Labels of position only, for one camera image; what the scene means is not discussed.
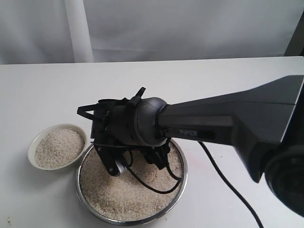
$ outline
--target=metal bowl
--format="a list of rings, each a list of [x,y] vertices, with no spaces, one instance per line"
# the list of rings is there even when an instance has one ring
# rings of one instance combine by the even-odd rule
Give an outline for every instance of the metal bowl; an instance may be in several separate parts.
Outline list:
[[[80,163],[80,166],[78,167],[78,169],[76,170],[76,190],[77,190],[77,194],[78,197],[80,199],[80,201],[82,202],[82,204],[84,205],[84,207],[90,211],[94,216],[96,216],[97,218],[99,218],[100,220],[109,223],[109,224],[113,224],[113,225],[117,225],[117,226],[124,226],[124,227],[129,227],[129,226],[137,226],[137,225],[142,225],[142,224],[146,224],[149,222],[152,222],[156,219],[159,219],[160,217],[162,217],[163,215],[165,215],[166,213],[168,213],[174,206],[175,204],[180,200],[182,194],[184,193],[186,184],[187,184],[187,179],[188,179],[188,166],[187,166],[187,162],[186,162],[186,158],[181,150],[181,148],[178,146],[178,144],[174,141],[171,140],[173,146],[177,149],[180,160],[181,160],[181,165],[182,165],[182,180],[181,180],[181,187],[179,192],[177,193],[176,197],[173,199],[173,201],[162,211],[160,211],[159,213],[142,219],[142,220],[138,220],[138,221],[118,221],[118,220],[113,220],[110,218],[107,218],[101,214],[99,214],[98,212],[96,212],[85,200],[81,188],[80,188],[80,171],[81,168],[83,167],[84,164],[84,160],[86,159],[87,155],[90,153],[90,151],[93,149],[93,145],[91,144],[86,152],[85,155]]]

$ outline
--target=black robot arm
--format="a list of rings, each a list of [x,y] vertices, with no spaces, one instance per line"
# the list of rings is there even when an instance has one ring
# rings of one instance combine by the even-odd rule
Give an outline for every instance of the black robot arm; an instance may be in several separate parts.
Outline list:
[[[244,92],[167,104],[160,98],[94,109],[91,138],[102,146],[158,148],[167,138],[231,145],[253,181],[304,216],[304,76],[287,76]],[[78,113],[85,116],[80,107]]]

